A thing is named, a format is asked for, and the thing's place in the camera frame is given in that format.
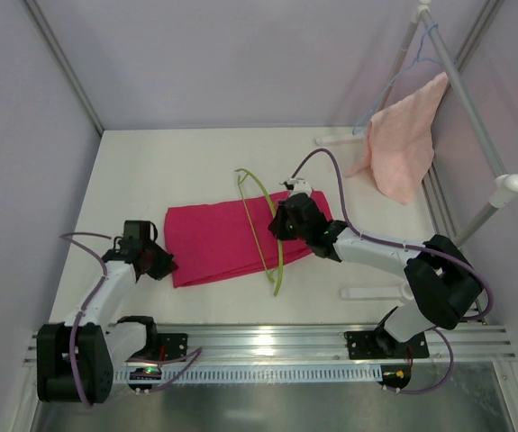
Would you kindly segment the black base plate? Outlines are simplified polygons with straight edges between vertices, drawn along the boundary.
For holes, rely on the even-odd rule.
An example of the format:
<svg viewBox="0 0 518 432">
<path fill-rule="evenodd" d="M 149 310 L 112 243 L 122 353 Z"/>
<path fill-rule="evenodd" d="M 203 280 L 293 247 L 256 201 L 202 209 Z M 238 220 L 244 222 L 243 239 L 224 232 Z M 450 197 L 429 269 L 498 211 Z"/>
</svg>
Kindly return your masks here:
<svg viewBox="0 0 518 432">
<path fill-rule="evenodd" d="M 423 333 L 406 342 L 397 342 L 384 331 L 359 330 L 343 333 L 350 360 L 388 360 L 430 356 Z"/>
<path fill-rule="evenodd" d="M 129 361 L 165 362 L 186 356 L 187 333 L 157 333 L 147 336 L 146 346 L 134 353 Z"/>
</svg>

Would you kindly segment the right electronics board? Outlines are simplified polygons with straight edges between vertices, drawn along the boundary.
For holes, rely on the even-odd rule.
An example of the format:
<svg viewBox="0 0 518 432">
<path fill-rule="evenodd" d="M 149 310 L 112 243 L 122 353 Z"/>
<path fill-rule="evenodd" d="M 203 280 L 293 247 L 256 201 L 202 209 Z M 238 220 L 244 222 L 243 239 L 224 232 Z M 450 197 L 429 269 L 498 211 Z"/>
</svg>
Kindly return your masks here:
<svg viewBox="0 0 518 432">
<path fill-rule="evenodd" d="M 400 392 L 411 381 L 412 368 L 408 364 L 383 364 L 378 384 L 382 390 Z"/>
</svg>

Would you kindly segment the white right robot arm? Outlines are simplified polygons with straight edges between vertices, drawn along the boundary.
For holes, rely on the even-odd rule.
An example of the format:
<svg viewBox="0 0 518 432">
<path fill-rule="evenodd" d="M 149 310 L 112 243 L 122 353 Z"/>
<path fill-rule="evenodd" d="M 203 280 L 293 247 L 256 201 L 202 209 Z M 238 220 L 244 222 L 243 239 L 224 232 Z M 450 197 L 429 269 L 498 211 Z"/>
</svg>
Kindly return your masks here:
<svg viewBox="0 0 518 432">
<path fill-rule="evenodd" d="M 317 257 L 405 278 L 410 301 L 393 308 L 373 330 L 346 335 L 352 359 L 403 358 L 417 348 L 425 331 L 456 328 L 484 290 L 448 238 L 435 235 L 423 244 L 404 244 L 357 235 L 345 221 L 327 218 L 307 193 L 279 202 L 268 229 L 278 240 L 303 241 Z"/>
</svg>

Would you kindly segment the pink trousers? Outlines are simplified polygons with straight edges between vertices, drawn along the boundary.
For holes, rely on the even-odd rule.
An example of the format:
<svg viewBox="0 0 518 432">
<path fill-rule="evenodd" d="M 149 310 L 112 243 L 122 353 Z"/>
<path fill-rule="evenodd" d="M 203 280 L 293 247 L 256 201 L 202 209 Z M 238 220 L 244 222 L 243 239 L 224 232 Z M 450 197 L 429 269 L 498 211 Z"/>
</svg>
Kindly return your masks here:
<svg viewBox="0 0 518 432">
<path fill-rule="evenodd" d="M 164 220 L 164 240 L 178 270 L 176 288 L 209 284 L 290 264 L 311 254 L 303 242 L 279 244 L 268 231 L 273 215 L 268 199 L 259 196 L 213 204 L 170 207 Z"/>
</svg>

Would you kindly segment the white clothes rack frame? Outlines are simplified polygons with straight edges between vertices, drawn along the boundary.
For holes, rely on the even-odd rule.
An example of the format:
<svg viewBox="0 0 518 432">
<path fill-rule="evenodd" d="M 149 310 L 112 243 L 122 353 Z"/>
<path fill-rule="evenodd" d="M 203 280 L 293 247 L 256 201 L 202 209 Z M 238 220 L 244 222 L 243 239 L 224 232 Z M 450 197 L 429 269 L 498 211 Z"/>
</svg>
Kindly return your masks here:
<svg viewBox="0 0 518 432">
<path fill-rule="evenodd" d="M 340 23 L 344 65 L 359 72 L 330 117 L 356 121 L 388 80 L 404 37 L 412 1 L 327 1 L 327 25 Z M 483 148 L 455 91 L 441 101 L 433 124 L 436 156 L 432 183 L 442 209 L 464 231 L 490 194 L 499 167 L 518 174 L 518 1 L 436 1 L 433 19 L 454 53 L 465 89 L 491 139 Z M 495 314 L 518 309 L 518 198 L 472 235 L 467 250 L 488 277 Z"/>
</svg>

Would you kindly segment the aluminium front rail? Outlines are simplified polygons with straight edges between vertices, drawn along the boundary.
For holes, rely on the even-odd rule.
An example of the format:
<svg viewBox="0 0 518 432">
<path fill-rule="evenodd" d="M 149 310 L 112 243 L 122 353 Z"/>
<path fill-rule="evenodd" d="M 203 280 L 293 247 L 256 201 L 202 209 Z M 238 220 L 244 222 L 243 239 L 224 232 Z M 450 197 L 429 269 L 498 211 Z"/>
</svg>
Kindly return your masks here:
<svg viewBox="0 0 518 432">
<path fill-rule="evenodd" d="M 158 332 L 186 334 L 187 351 L 202 349 L 200 365 L 345 365 L 514 361 L 516 353 L 505 328 L 463 323 L 453 330 L 427 331 L 412 348 L 393 357 L 372 356 L 350 332 L 370 325 L 159 325 Z"/>
</svg>

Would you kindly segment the light pink towel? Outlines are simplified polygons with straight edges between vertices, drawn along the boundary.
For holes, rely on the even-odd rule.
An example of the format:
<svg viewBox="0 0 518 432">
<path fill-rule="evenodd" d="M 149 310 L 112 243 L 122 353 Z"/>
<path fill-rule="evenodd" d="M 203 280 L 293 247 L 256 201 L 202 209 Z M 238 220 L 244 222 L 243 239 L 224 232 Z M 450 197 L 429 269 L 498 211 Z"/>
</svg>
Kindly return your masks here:
<svg viewBox="0 0 518 432">
<path fill-rule="evenodd" d="M 373 114 L 360 157 L 346 171 L 369 168 L 379 192 L 407 205 L 417 194 L 434 158 L 432 122 L 449 83 L 441 72 L 414 93 Z"/>
</svg>

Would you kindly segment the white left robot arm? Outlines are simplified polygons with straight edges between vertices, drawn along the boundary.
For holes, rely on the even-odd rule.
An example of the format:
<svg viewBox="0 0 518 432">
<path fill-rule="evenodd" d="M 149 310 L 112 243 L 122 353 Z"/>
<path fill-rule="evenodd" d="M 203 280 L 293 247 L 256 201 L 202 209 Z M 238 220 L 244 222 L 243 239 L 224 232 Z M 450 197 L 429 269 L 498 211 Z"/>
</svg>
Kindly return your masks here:
<svg viewBox="0 0 518 432">
<path fill-rule="evenodd" d="M 156 358 L 161 345 L 149 316 L 116 319 L 123 298 L 147 276 L 159 281 L 177 270 L 174 257 L 157 242 L 151 221 L 128 220 L 103 255 L 93 257 L 101 273 L 82 301 L 62 321 L 36 335 L 37 395 L 42 402 L 105 402 L 114 370 L 128 360 Z"/>
</svg>

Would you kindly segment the electronics board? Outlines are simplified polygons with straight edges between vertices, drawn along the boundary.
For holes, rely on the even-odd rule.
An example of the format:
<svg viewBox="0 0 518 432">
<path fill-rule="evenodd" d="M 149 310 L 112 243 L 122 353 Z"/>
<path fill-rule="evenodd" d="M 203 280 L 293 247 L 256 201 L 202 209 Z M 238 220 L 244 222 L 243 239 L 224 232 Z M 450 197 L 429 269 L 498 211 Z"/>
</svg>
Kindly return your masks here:
<svg viewBox="0 0 518 432">
<path fill-rule="evenodd" d="M 378 384 L 382 390 L 400 392 L 411 381 L 412 368 L 408 364 L 383 364 Z"/>
<path fill-rule="evenodd" d="M 130 371 L 128 386 L 136 395 L 149 395 L 153 388 L 151 382 L 158 382 L 161 376 L 162 371 L 159 367 L 139 367 Z"/>
</svg>

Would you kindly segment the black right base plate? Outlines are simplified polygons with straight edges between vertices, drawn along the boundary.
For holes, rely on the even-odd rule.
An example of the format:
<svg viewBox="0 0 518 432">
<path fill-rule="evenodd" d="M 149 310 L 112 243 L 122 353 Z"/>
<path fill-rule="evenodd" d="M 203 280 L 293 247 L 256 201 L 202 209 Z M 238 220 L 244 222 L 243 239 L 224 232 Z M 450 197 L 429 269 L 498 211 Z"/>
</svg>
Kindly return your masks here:
<svg viewBox="0 0 518 432">
<path fill-rule="evenodd" d="M 343 333 L 350 360 L 388 360 L 430 356 L 423 333 L 406 342 L 397 342 L 384 331 L 359 330 Z"/>
</svg>

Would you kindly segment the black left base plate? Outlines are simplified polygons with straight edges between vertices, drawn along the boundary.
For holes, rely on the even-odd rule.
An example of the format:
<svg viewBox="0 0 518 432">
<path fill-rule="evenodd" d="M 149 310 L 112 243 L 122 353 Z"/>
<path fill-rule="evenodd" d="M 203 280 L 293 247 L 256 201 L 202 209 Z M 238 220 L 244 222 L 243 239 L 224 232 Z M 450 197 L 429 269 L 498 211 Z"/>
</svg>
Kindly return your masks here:
<svg viewBox="0 0 518 432">
<path fill-rule="evenodd" d="M 134 353 L 129 361 L 165 362 L 186 356 L 187 333 L 157 333 L 147 336 L 146 346 Z"/>
</svg>

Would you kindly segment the left electronics board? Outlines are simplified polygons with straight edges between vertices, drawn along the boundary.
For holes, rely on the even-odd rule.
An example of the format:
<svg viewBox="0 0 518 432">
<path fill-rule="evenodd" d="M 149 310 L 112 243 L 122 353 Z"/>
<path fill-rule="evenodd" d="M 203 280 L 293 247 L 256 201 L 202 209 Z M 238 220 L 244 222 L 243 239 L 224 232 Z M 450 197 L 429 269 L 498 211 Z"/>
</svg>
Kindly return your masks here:
<svg viewBox="0 0 518 432">
<path fill-rule="evenodd" d="M 149 395 L 153 388 L 151 382 L 158 382 L 161 376 L 162 371 L 159 367 L 139 367 L 130 371 L 128 386 L 136 395 Z"/>
</svg>

